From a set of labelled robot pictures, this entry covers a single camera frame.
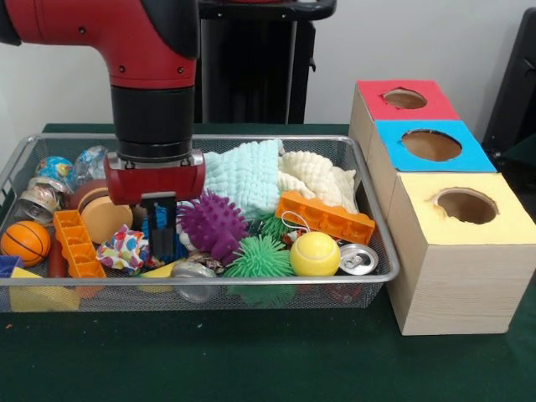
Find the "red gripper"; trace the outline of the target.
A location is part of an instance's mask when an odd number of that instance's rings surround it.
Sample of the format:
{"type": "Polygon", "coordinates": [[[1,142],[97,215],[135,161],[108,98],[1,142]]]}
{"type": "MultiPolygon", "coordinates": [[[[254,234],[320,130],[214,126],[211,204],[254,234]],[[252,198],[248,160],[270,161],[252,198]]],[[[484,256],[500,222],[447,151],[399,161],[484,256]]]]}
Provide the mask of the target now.
{"type": "Polygon", "coordinates": [[[176,200],[197,198],[206,177],[204,155],[199,150],[172,162],[132,162],[115,152],[104,161],[109,196],[114,204],[140,204],[147,211],[147,230],[152,255],[175,253],[176,200]],[[166,225],[157,225],[157,200],[166,210],[166,225]]]}

